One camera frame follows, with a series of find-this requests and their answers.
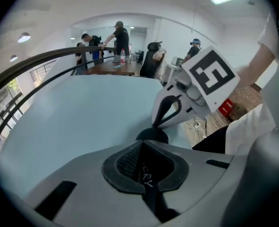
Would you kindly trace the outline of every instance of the mesh vent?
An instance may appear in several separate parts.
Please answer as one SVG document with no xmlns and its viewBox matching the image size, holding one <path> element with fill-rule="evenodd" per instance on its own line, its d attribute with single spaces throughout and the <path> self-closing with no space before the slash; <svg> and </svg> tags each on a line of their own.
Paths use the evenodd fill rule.
<svg viewBox="0 0 279 227">
<path fill-rule="evenodd" d="M 118 159 L 116 167 L 120 173 L 132 179 L 136 170 L 141 146 L 134 148 L 132 151 Z"/>
</svg>

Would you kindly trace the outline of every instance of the black stripe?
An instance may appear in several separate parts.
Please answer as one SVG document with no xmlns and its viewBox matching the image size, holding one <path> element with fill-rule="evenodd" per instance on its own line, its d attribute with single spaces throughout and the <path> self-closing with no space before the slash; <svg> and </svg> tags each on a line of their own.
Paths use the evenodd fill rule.
<svg viewBox="0 0 279 227">
<path fill-rule="evenodd" d="M 76 183 L 62 181 L 42 202 L 35 211 L 49 220 L 53 220 L 64 202 L 75 188 Z"/>
<path fill-rule="evenodd" d="M 217 160 L 213 160 L 213 159 L 208 159 L 205 163 L 210 164 L 212 166 L 221 167 L 221 168 L 224 168 L 224 169 L 227 169 L 229 167 L 229 163 L 226 163 L 226 162 L 223 162 L 223 161 L 217 161 Z"/>
<path fill-rule="evenodd" d="M 190 112 L 190 111 L 192 111 L 192 108 L 189 108 L 189 109 L 186 110 L 187 113 Z"/>
<path fill-rule="evenodd" d="M 170 90 L 172 89 L 172 87 L 173 87 L 173 85 L 169 86 L 169 87 L 167 88 L 167 90 L 170 91 Z"/>
</svg>

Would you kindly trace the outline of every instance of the person in white shirt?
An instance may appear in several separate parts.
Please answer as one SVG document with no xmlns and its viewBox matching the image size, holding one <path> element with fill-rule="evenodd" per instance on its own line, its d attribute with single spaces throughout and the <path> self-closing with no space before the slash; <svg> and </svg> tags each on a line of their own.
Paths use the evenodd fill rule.
<svg viewBox="0 0 279 227">
<path fill-rule="evenodd" d="M 240 76 L 237 87 L 255 83 L 275 60 L 279 70 L 279 26 L 274 13 L 269 13 L 265 28 L 258 40 L 260 48 L 248 65 L 236 68 Z M 194 150 L 234 155 L 240 145 L 253 143 L 258 137 L 276 127 L 265 103 L 232 122 L 193 147 Z"/>
</svg>

